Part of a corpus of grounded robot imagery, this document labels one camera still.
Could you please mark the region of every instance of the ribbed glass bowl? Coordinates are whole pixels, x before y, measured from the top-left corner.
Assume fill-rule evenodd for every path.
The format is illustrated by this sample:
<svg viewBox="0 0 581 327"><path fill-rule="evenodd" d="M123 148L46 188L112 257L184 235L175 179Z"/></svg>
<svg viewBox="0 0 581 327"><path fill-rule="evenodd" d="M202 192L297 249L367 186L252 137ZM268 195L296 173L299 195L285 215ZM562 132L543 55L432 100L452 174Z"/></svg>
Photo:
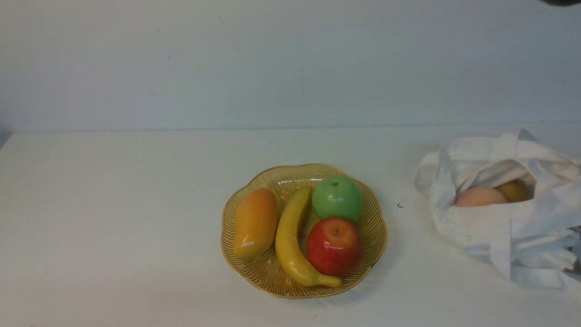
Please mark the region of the ribbed glass bowl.
<svg viewBox="0 0 581 327"><path fill-rule="evenodd" d="M274 251L274 245L261 257L253 260L241 260L232 253L234 212L244 196L253 190L264 187L272 190L277 196L280 217L287 201L299 187L309 185L314 189L323 177L337 174L343 174L343 172L320 163L309 163L300 166L278 166L261 172L245 187L234 193L224 207L221 235L222 252L232 269L263 292L284 298L333 296L345 292L361 282L383 254L388 239L388 231L381 215L381 208L377 198L365 184L358 180L354 181L363 194L364 210L357 223L363 237L364 254L357 268L342 278L340 287L307 287L295 283L282 270ZM299 233L299 243L303 254L305 254L307 236L318 221L319 219L311 210Z"/></svg>

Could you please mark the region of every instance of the white table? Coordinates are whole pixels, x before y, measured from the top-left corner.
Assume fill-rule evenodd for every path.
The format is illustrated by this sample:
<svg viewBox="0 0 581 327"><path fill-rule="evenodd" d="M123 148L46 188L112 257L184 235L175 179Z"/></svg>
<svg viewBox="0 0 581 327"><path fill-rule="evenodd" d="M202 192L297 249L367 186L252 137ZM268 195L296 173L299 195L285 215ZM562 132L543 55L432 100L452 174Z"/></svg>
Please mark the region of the white table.
<svg viewBox="0 0 581 327"><path fill-rule="evenodd" d="M442 142L520 127L581 157L581 123L15 134L0 150L0 324L579 327L581 294L523 290L460 254L413 187ZM221 213L255 174L308 162L373 189L388 247L354 289L284 300L225 262Z"/></svg>

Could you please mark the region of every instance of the pear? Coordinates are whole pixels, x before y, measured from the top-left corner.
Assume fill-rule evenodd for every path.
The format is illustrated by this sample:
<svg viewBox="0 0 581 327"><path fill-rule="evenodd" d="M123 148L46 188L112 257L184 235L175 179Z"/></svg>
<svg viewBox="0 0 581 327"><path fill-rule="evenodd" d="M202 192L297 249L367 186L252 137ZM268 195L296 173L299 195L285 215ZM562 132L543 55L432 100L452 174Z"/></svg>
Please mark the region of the pear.
<svg viewBox="0 0 581 327"><path fill-rule="evenodd" d="M496 187L496 190L502 193L509 203L530 200L529 190L526 188L525 182L520 179L504 183L501 186Z"/></svg>

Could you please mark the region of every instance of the white bag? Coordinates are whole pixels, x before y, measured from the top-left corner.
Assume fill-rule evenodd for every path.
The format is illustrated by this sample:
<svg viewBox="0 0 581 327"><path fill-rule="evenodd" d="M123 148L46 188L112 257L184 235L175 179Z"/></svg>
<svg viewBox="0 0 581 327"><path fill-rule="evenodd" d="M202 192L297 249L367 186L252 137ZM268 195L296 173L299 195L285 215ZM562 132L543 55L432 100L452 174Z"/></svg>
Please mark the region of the white bag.
<svg viewBox="0 0 581 327"><path fill-rule="evenodd" d="M564 289L577 284L562 271L573 269L577 260L567 248L580 239L574 229L581 225L580 167L523 130L444 143L422 159L415 186L429 198L437 231L466 255L491 261L522 286ZM497 187L514 179L535 185L532 200L454 205L472 186Z"/></svg>

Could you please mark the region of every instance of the yellow banana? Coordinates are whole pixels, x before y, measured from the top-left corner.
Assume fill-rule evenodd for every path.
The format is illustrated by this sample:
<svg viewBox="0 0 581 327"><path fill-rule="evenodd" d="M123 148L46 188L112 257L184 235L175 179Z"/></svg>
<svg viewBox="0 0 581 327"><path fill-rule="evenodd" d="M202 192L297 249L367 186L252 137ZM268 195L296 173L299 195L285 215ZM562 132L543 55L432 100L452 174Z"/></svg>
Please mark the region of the yellow banana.
<svg viewBox="0 0 581 327"><path fill-rule="evenodd" d="M299 248L298 232L307 215L311 199L311 188L296 190L282 211L278 222L275 249L282 269L290 278L303 286L341 286L341 278L323 275L303 256Z"/></svg>

